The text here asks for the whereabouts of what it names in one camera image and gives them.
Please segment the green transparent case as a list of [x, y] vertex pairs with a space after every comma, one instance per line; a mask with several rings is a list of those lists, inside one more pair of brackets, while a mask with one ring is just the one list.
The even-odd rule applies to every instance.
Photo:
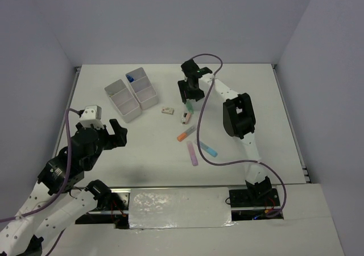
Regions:
[[194, 114], [193, 105], [189, 101], [185, 103], [185, 107], [190, 114]]

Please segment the pink white mini stapler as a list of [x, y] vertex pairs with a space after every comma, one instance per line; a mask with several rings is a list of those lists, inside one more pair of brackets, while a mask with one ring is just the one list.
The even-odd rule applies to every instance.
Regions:
[[186, 125], [189, 123], [190, 118], [191, 118], [191, 113], [190, 112], [184, 112], [181, 116], [181, 124], [182, 125]]

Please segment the staples box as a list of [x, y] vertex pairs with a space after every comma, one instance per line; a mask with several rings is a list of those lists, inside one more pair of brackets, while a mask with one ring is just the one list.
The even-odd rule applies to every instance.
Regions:
[[168, 115], [173, 115], [174, 114], [174, 108], [162, 107], [162, 113], [163, 114], [168, 114]]

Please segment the orange grey highlighter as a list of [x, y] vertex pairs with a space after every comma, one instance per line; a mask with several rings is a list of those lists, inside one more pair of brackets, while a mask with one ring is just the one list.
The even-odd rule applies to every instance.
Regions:
[[183, 141], [185, 138], [187, 138], [188, 136], [190, 136], [191, 134], [193, 134], [196, 131], [197, 127], [195, 125], [189, 127], [186, 131], [182, 132], [178, 137], [177, 140], [179, 142]]

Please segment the clear bottle blue cap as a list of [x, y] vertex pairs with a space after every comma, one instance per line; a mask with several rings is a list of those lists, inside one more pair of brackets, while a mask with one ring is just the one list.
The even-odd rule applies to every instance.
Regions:
[[129, 82], [133, 82], [134, 78], [130, 75], [126, 75], [126, 78], [128, 79]]

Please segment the light blue highlighter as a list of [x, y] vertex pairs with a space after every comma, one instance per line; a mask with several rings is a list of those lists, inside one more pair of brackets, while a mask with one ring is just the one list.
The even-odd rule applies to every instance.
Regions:
[[204, 144], [202, 141], [200, 141], [200, 147], [212, 157], [217, 157], [217, 152], [208, 145]]

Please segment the purple pink highlighter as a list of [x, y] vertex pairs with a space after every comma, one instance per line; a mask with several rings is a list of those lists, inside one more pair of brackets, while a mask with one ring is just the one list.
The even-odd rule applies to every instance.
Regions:
[[187, 141], [187, 148], [188, 148], [188, 152], [189, 152], [189, 156], [190, 156], [192, 165], [197, 166], [198, 165], [198, 160], [197, 160], [197, 156], [196, 156], [196, 153], [195, 153], [195, 148], [194, 148], [193, 143], [191, 141]]

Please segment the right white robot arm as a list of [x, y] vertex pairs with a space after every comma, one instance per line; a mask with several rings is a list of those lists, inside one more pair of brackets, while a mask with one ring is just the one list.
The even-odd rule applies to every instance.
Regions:
[[232, 138], [238, 138], [247, 159], [245, 183], [247, 199], [252, 205], [261, 205], [272, 190], [270, 178], [264, 167], [258, 162], [260, 155], [255, 143], [255, 114], [251, 98], [247, 93], [237, 93], [222, 81], [214, 78], [213, 71], [207, 67], [200, 68], [194, 60], [182, 63], [184, 80], [178, 81], [182, 102], [199, 101], [205, 98], [199, 82], [212, 86], [222, 98], [222, 123], [225, 132]]

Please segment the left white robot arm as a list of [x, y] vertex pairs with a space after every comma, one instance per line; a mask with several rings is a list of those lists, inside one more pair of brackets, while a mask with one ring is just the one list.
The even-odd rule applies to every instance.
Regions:
[[84, 214], [96, 209], [125, 210], [125, 202], [100, 180], [92, 180], [74, 198], [70, 191], [90, 171], [101, 153], [127, 143], [127, 129], [111, 119], [105, 126], [76, 125], [67, 146], [49, 160], [15, 217], [1, 231], [1, 255], [41, 255], [43, 247]]

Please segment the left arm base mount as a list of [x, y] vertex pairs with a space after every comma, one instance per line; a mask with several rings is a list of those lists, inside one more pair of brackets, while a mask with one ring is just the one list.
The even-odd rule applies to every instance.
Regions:
[[100, 180], [91, 181], [85, 188], [96, 198], [97, 205], [76, 221], [76, 225], [110, 224], [115, 229], [129, 229], [130, 192], [112, 191]]

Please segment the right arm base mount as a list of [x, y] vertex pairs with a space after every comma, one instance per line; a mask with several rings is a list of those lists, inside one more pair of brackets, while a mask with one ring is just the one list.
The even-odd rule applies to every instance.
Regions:
[[233, 221], [283, 219], [278, 213], [281, 207], [278, 191], [268, 176], [260, 183], [246, 181], [244, 189], [230, 189], [225, 203], [231, 208]]

